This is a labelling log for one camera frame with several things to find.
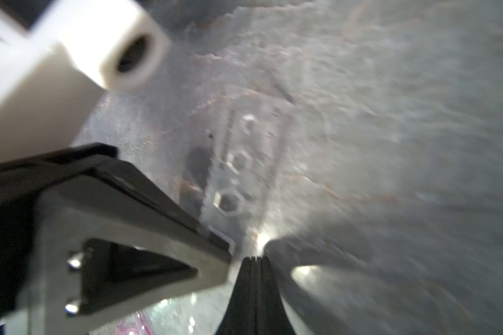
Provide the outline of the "clear straight ruler bottom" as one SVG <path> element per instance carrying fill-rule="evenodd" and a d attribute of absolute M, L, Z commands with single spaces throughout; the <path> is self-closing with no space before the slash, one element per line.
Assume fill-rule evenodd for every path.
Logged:
<path fill-rule="evenodd" d="M 219 120 L 200 221 L 238 243 L 265 212 L 286 145 L 294 104 L 229 85 L 215 105 Z"/>

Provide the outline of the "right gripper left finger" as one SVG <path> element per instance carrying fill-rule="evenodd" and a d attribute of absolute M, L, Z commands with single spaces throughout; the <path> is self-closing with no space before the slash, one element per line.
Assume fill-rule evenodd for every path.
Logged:
<path fill-rule="evenodd" d="M 255 334 L 256 258 L 244 258 L 216 334 Z"/>

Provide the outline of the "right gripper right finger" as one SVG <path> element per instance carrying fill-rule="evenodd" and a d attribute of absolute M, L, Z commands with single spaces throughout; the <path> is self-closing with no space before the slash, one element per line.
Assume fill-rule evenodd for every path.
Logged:
<path fill-rule="evenodd" d="M 256 271 L 255 334 L 295 335 L 270 260 L 257 258 Z"/>

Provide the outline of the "pink triangle ruler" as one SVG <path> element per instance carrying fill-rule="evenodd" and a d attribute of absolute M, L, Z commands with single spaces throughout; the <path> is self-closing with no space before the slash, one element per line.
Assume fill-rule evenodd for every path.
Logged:
<path fill-rule="evenodd" d="M 147 316 L 142 311 L 135 312 L 120 320 L 115 329 L 116 335 L 153 335 Z"/>

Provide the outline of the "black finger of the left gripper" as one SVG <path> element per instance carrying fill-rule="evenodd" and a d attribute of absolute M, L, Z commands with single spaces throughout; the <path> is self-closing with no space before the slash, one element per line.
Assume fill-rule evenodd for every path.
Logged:
<path fill-rule="evenodd" d="M 42 192 L 29 276 L 6 334 L 88 334 L 164 299 L 225 282 L 231 254 L 92 177 Z M 115 281 L 113 245 L 172 258 L 183 269 Z"/>
<path fill-rule="evenodd" d="M 75 177 L 93 177 L 184 226 L 204 240 L 230 251 L 229 238 L 201 225 L 172 201 L 133 164 L 119 159 L 119 149 L 92 143 L 24 159 L 0 163 L 0 207 L 30 198 Z"/>

